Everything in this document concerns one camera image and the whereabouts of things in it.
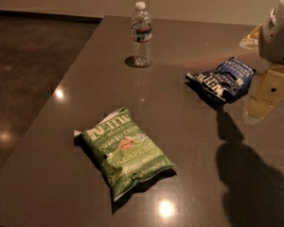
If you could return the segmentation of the green jalapeno chip bag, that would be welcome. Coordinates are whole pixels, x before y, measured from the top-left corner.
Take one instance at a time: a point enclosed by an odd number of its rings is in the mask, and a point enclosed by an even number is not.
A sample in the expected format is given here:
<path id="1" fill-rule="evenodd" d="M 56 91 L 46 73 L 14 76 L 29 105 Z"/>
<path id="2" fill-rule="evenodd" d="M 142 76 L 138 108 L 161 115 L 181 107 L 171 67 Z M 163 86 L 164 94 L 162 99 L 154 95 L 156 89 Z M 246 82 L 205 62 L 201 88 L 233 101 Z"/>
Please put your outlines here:
<path id="1" fill-rule="evenodd" d="M 74 131 L 81 138 L 118 201 L 139 183 L 176 167 L 133 121 L 126 107 L 110 113 L 90 130 Z"/>

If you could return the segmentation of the blue kettle chip bag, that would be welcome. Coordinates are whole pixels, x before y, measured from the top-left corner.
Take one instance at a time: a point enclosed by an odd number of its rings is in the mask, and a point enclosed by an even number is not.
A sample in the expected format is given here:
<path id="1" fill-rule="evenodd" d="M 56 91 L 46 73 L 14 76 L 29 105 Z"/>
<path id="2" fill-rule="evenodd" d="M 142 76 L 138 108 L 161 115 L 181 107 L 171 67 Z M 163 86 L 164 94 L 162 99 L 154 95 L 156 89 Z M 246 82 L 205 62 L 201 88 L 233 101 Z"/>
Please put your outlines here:
<path id="1" fill-rule="evenodd" d="M 215 69 L 198 74 L 186 74 L 210 98 L 220 103 L 232 103 L 249 92 L 256 70 L 236 57 L 232 57 Z"/>

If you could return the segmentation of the yellow chip bag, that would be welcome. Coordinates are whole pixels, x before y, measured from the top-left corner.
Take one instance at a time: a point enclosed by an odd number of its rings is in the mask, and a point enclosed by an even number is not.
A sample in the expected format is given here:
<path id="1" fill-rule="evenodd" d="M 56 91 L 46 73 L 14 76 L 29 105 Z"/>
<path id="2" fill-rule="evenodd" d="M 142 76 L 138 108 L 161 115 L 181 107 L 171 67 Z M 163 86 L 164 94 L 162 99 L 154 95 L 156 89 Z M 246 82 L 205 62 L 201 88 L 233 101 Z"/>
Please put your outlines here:
<path id="1" fill-rule="evenodd" d="M 258 25 L 248 35 L 240 41 L 240 47 L 244 49 L 254 49 L 258 47 L 259 35 L 262 25 Z"/>

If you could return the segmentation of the clear plastic water bottle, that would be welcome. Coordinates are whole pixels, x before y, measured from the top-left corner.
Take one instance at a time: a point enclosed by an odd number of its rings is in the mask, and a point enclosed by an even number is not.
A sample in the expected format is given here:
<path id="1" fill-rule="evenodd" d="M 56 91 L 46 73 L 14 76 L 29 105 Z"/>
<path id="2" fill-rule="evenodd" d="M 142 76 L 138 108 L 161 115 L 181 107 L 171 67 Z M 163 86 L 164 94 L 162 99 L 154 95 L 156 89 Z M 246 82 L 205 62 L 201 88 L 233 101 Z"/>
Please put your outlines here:
<path id="1" fill-rule="evenodd" d="M 134 65 L 148 67 L 151 65 L 152 22 L 144 1 L 134 4 L 131 30 Z"/>

